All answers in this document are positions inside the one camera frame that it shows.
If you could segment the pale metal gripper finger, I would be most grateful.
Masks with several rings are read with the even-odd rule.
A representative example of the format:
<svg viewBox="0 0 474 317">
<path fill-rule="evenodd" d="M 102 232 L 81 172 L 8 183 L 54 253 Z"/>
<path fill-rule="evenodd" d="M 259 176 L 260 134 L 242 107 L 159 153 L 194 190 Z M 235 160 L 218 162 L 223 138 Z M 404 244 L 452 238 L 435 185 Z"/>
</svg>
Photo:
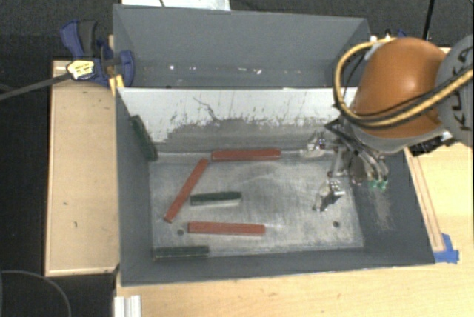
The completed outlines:
<svg viewBox="0 0 474 317">
<path fill-rule="evenodd" d="M 326 146 L 325 133 L 322 130 L 317 130 L 312 134 L 305 148 L 299 150 L 299 155 L 306 159 L 319 158 L 327 153 Z"/>
<path fill-rule="evenodd" d="M 313 210 L 322 213 L 345 195 L 346 190 L 343 188 L 343 184 L 340 180 L 326 180 L 316 192 Z"/>
</svg>

